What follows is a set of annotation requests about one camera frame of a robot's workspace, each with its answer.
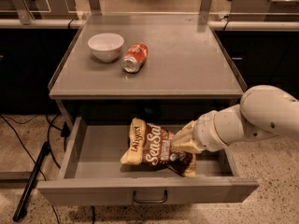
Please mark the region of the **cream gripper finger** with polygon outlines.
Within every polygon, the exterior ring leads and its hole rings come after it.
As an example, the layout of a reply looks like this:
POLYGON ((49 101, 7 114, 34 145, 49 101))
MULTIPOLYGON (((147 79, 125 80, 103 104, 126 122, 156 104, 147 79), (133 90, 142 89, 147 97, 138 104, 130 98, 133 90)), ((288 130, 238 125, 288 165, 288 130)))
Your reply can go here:
POLYGON ((195 120, 190 121, 188 124, 186 124, 186 125, 183 127, 183 131, 184 131, 184 132, 192 132, 193 129, 194 129, 195 124, 196 124, 196 121, 195 121, 195 120))
POLYGON ((176 133, 172 139, 172 147, 184 151, 199 154, 204 151, 192 136, 192 131, 180 131, 176 133))

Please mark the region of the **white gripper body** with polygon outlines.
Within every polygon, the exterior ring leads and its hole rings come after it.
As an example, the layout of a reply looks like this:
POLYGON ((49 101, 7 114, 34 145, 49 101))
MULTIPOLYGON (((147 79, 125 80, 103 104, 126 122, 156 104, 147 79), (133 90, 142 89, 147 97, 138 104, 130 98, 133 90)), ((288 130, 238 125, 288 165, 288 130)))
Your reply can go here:
POLYGON ((226 144, 220 139, 215 126, 217 111, 210 111, 195 122, 192 137, 200 151, 216 152, 226 148, 226 144))

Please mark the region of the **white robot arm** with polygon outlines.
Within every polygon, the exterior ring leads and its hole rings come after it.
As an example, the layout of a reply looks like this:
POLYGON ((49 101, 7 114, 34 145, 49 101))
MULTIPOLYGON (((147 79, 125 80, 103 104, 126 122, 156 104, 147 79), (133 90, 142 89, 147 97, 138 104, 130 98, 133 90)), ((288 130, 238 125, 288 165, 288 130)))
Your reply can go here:
POLYGON ((216 152, 234 142, 256 142, 280 135, 299 140, 299 101, 280 88, 248 89, 240 103, 210 111, 189 122, 172 140, 178 150, 216 152))

